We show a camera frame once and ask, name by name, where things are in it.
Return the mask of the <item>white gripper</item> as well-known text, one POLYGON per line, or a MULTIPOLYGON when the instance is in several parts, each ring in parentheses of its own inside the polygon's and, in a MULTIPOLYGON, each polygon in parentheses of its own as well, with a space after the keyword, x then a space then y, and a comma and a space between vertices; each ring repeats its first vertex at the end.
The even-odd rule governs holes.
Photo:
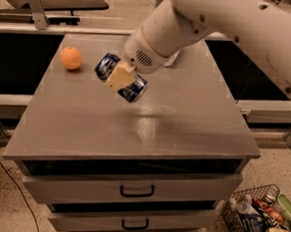
POLYGON ((137 79, 135 68, 137 72, 148 75, 168 61, 168 58, 164 58, 151 48, 141 30, 136 30, 127 38, 122 57, 126 62, 119 62, 105 81, 105 85, 114 92, 135 82, 137 79))

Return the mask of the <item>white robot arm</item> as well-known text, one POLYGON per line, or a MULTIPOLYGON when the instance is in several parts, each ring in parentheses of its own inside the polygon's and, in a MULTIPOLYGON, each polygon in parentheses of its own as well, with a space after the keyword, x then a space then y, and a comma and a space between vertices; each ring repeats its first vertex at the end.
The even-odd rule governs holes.
POLYGON ((224 35, 291 100, 291 14, 264 0, 163 0, 120 58, 151 74, 214 32, 224 35))

